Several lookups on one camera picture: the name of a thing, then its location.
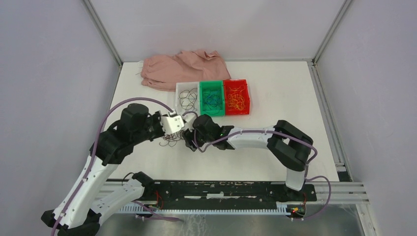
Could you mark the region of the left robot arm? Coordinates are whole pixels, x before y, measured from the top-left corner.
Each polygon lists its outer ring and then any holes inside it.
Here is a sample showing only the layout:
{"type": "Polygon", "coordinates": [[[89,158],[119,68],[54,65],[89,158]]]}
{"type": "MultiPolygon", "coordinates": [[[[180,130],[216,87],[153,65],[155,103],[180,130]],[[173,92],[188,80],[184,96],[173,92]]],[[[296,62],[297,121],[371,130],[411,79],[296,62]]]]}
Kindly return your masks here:
{"type": "Polygon", "coordinates": [[[106,130],[99,129],[70,192],[58,207],[41,216],[53,236],[94,236],[122,206],[139,197],[149,200],[154,196],[154,186],[146,182],[149,177],[139,173],[139,179],[130,180],[107,197],[96,199],[103,184],[136,145],[165,135],[162,117],[160,111],[151,114],[147,106],[132,103],[106,130]]]}

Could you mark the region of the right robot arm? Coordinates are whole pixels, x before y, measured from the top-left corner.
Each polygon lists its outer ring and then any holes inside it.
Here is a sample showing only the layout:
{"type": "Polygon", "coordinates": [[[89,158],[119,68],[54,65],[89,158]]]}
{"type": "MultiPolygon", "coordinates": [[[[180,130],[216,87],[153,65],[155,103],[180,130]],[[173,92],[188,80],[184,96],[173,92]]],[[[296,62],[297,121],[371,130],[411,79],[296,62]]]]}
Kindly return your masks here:
{"type": "Polygon", "coordinates": [[[284,195],[291,201],[304,194],[305,177],[311,159],[317,155],[313,139],[286,120],[265,128],[220,126],[208,115],[183,116],[186,146],[192,151],[205,152],[208,147],[219,150],[259,148],[270,151],[286,167],[284,195]]]}

